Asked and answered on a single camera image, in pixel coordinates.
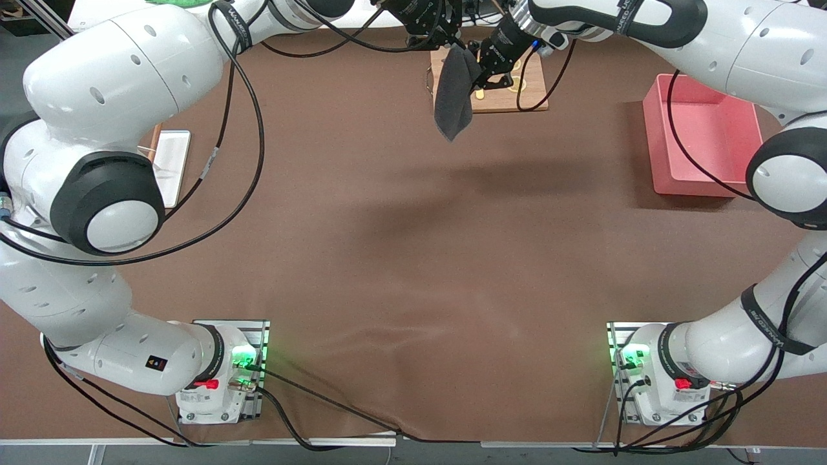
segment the brown table surface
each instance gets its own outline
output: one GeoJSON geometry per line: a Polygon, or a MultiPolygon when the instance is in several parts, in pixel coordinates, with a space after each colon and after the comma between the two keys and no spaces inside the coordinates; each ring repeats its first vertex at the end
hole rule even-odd
{"type": "MultiPolygon", "coordinates": [[[[402,35],[365,34],[395,46],[381,39],[402,35]]],[[[335,40],[319,32],[273,43],[311,51],[335,40]]],[[[544,63],[548,81],[563,55],[544,63]]],[[[653,192],[641,100],[672,67],[629,40],[580,44],[549,111],[476,115],[453,144],[433,125],[428,53],[346,46],[289,60],[257,46],[241,62],[266,124],[258,190],[206,242],[123,267],[134,308],[182,321],[270,319],[269,367],[422,438],[593,440],[611,379],[607,321],[710,314],[802,235],[741,199],[653,192]]],[[[220,85],[165,123],[193,132],[185,186],[215,143],[223,99],[220,85]]],[[[777,131],[761,119],[765,136],[777,131]]],[[[209,177],[143,252],[223,218],[248,186],[256,148],[237,82],[209,177]]],[[[37,331],[8,309],[0,337],[0,437],[139,435],[52,373],[37,331]]],[[[824,381],[778,381],[723,443],[827,446],[824,381]]],[[[306,436],[376,431],[268,386],[306,436]]],[[[162,398],[112,389],[170,420],[162,398]]],[[[641,431],[629,428],[629,439],[641,431]]],[[[268,405],[258,420],[189,432],[287,437],[268,405]]]]}

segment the wooden board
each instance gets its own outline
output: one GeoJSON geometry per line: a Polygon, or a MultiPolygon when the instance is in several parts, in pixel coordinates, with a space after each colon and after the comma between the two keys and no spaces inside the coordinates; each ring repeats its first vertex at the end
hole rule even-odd
{"type": "MultiPolygon", "coordinates": [[[[437,88],[439,86],[439,75],[442,73],[442,64],[445,57],[448,55],[448,50],[441,48],[431,52],[431,71],[433,72],[433,99],[437,98],[437,88]]],[[[525,63],[525,58],[528,52],[523,55],[519,61],[520,65],[525,63]]],[[[519,79],[521,69],[512,71],[514,82],[519,79]]],[[[528,62],[528,68],[525,70],[525,87],[520,94],[520,104],[523,108],[531,107],[536,102],[539,102],[546,95],[546,81],[543,78],[543,65],[538,56],[532,57],[528,62]]],[[[474,113],[507,113],[517,112],[517,92],[516,87],[513,89],[495,89],[495,90],[478,90],[471,95],[471,106],[474,108],[474,113]]],[[[537,111],[548,110],[548,102],[537,109],[537,111]]]]}

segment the gray cloth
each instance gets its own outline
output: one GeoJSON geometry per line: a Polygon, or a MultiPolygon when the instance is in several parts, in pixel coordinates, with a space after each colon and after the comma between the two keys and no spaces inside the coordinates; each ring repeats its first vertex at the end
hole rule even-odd
{"type": "Polygon", "coordinates": [[[452,45],[442,66],[437,98],[433,103],[433,120],[449,142],[471,124],[474,116],[471,86],[480,74],[482,68],[474,54],[456,44],[452,45]]]}

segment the pink bin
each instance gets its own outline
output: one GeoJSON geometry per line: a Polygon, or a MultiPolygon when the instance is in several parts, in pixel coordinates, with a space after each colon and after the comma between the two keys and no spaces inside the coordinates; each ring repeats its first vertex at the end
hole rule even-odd
{"type": "MultiPolygon", "coordinates": [[[[659,74],[643,100],[655,192],[735,197],[695,168],[672,137],[667,116],[671,79],[671,74],[659,74]]],[[[762,144],[755,107],[680,75],[672,92],[672,117],[689,155],[718,179],[747,193],[747,165],[762,144]]]]}

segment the screw hole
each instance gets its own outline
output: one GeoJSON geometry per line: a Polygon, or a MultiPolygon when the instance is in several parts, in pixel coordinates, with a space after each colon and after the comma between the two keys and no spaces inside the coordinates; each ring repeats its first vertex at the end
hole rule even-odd
{"type": "Polygon", "coordinates": [[[808,61],[813,57],[815,50],[809,49],[808,51],[804,52],[804,55],[801,56],[801,66],[807,64],[808,61]]]}
{"type": "Polygon", "coordinates": [[[106,103],[106,100],[103,98],[103,94],[97,88],[90,87],[89,93],[92,94],[92,96],[95,97],[95,100],[98,100],[98,103],[100,103],[101,105],[106,103]]]}

